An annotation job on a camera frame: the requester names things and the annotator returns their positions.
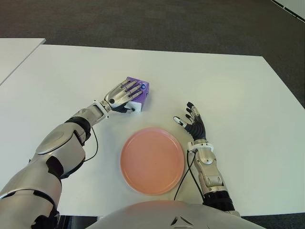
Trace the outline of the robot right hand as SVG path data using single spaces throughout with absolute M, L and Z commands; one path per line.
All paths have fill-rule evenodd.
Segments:
M 182 126 L 193 138 L 196 140 L 206 140 L 206 131 L 203 120 L 198 109 L 191 102 L 188 102 L 186 105 L 185 121 L 177 116 L 173 117 L 173 120 L 180 126 Z

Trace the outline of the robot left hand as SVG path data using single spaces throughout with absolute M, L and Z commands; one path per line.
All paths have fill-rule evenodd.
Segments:
M 142 86 L 137 80 L 126 79 L 112 90 L 110 90 L 105 98 L 101 101 L 105 110 L 115 111 L 118 113 L 133 113 L 134 108 L 126 108 L 128 102 L 138 98 L 143 94 Z

